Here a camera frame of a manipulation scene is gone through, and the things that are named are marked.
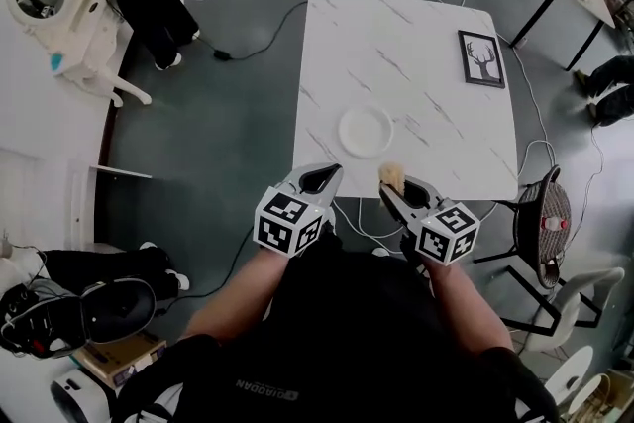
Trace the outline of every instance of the person's leg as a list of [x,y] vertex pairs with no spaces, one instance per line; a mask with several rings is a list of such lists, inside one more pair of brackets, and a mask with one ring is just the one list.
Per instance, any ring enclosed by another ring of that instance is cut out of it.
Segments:
[[178,296],[180,284],[176,275],[172,273],[152,272],[139,275],[138,278],[150,285],[157,301],[169,300]]
[[155,0],[117,0],[121,13],[161,69],[178,58],[176,44],[162,22]]
[[160,9],[160,21],[169,31],[178,47],[193,41],[198,32],[196,20],[189,14],[180,0],[157,0]]
[[82,251],[45,254],[51,280],[75,294],[81,294],[97,282],[129,276],[159,276],[170,268],[167,253],[157,247],[115,254]]
[[634,56],[616,56],[598,67],[585,79],[585,89],[595,97],[616,83],[634,83]]
[[596,121],[602,126],[612,125],[634,113],[634,86],[628,85],[612,92],[596,105]]

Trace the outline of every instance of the black cable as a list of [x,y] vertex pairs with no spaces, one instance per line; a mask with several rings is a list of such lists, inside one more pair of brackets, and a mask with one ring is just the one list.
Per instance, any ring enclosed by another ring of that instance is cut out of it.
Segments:
[[291,15],[291,13],[293,11],[295,11],[295,9],[297,9],[298,7],[303,6],[304,4],[308,4],[308,1],[307,0],[303,0],[303,1],[295,4],[288,11],[286,11],[286,14],[281,19],[281,22],[279,22],[279,25],[277,26],[277,29],[275,29],[275,32],[273,33],[273,37],[270,39],[268,44],[264,48],[262,48],[261,50],[257,50],[256,52],[249,53],[249,54],[247,54],[245,56],[231,56],[230,54],[228,54],[226,52],[222,52],[221,50],[216,50],[215,48],[213,48],[213,46],[211,44],[209,44],[209,43],[207,43],[205,41],[202,41],[200,38],[198,38],[198,39],[201,41],[201,43],[204,43],[209,48],[213,49],[214,50],[214,56],[216,58],[218,58],[219,60],[224,60],[224,61],[227,61],[227,60],[244,61],[244,60],[247,60],[247,59],[251,58],[252,56],[256,56],[257,54],[264,53],[266,50],[268,50],[273,45],[275,40],[277,39],[277,36],[281,32],[282,27],[286,23],[286,20]]
[[115,6],[113,6],[112,2],[110,2],[109,0],[105,0],[105,1],[110,6],[110,9],[112,9],[115,13],[117,13],[125,21],[126,18],[123,16],[123,13],[121,11],[119,11]]
[[207,298],[211,296],[212,294],[214,294],[215,292],[218,292],[220,289],[222,289],[225,286],[225,284],[229,281],[229,278],[231,277],[231,274],[233,273],[234,268],[236,267],[236,262],[238,261],[238,258],[240,257],[240,252],[245,246],[245,243],[247,242],[247,240],[249,239],[249,236],[251,235],[251,232],[253,231],[253,229],[254,227],[252,226],[247,232],[247,234],[245,235],[245,238],[243,239],[242,243],[240,244],[240,246],[238,247],[238,250],[236,251],[234,255],[234,259],[231,262],[231,267],[229,268],[229,271],[227,272],[227,276],[225,276],[225,279],[218,287],[216,287],[215,289],[212,289],[211,291],[205,294],[187,294],[185,296],[178,296],[177,298],[173,299],[169,303],[169,305],[167,305],[164,309],[157,311],[157,313],[155,314],[155,317],[164,316],[167,312],[169,312],[169,309],[178,301],[187,300],[187,299]]
[[277,26],[277,29],[275,29],[275,32],[273,33],[273,37],[270,38],[270,41],[268,42],[268,45],[266,45],[261,50],[257,50],[256,52],[249,53],[248,55],[245,55],[245,56],[231,57],[231,60],[247,60],[248,58],[251,58],[252,56],[256,56],[257,54],[264,53],[266,50],[268,50],[273,45],[275,40],[277,39],[277,36],[279,35],[279,32],[281,31],[282,27],[286,23],[286,20],[288,19],[290,14],[295,9],[297,9],[299,6],[303,6],[304,4],[308,4],[308,1],[307,0],[302,0],[301,2],[295,4],[293,7],[291,7],[288,11],[286,11],[286,14],[281,19],[281,22],[279,22],[279,25]]

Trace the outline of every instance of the white marble table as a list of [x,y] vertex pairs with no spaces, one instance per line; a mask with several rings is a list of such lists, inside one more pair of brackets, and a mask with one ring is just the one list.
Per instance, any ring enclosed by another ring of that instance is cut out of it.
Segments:
[[[508,85],[465,82],[458,30],[496,37],[491,17],[475,9],[421,0],[309,0],[293,167],[340,163],[346,174],[339,196],[378,197],[378,167],[391,160],[445,197],[514,198]],[[394,121],[393,141],[376,159],[357,159],[339,141],[342,115],[358,104],[379,105]]]

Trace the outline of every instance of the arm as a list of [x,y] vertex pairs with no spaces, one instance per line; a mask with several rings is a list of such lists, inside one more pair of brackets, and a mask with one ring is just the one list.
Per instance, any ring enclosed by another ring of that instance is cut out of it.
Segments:
[[203,334],[223,343],[249,331],[262,321],[287,265],[285,256],[260,249],[192,316],[181,339]]
[[491,348],[513,351],[504,323],[477,292],[459,264],[425,263],[434,294],[460,344],[479,355]]

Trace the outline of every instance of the table leg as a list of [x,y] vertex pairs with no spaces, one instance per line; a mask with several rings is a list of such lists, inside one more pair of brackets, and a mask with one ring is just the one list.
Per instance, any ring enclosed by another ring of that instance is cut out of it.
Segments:
[[117,74],[115,74],[112,70],[110,70],[105,65],[99,70],[99,73],[109,80],[112,83],[112,86],[115,88],[119,88],[124,92],[128,92],[129,94],[134,95],[139,99],[144,105],[148,106],[152,104],[152,97],[148,95],[146,92],[141,90],[141,88],[136,87],[132,83],[129,83],[125,79],[121,79]]
[[539,9],[535,11],[535,14],[533,15],[533,17],[528,21],[526,25],[524,25],[524,27],[522,27],[522,30],[519,31],[519,34],[515,36],[515,39],[511,42],[510,46],[512,48],[521,41],[521,39],[526,35],[528,31],[531,30],[533,25],[535,25],[535,22],[537,22],[537,20],[540,19],[540,17],[544,14],[544,11],[548,9],[548,6],[550,6],[553,3],[553,1],[554,0],[545,0],[544,3],[541,6],[539,6]]
[[596,37],[596,35],[600,32],[601,27],[603,27],[603,22],[599,20],[598,23],[594,26],[594,29],[592,29],[592,32],[589,35],[589,37],[585,40],[585,43],[583,43],[583,46],[581,47],[581,49],[575,55],[575,58],[573,58],[571,63],[568,64],[568,67],[566,67],[566,70],[571,70],[573,68],[573,65],[575,65],[578,62],[578,60],[583,56],[587,48],[592,44],[592,41],[594,41],[594,38]]
[[486,263],[488,261],[493,260],[503,260],[504,258],[512,258],[513,256],[517,256],[517,248],[515,246],[511,247],[507,252],[503,254],[496,254],[495,256],[487,256],[486,258],[478,258],[474,261],[474,264],[478,263]]

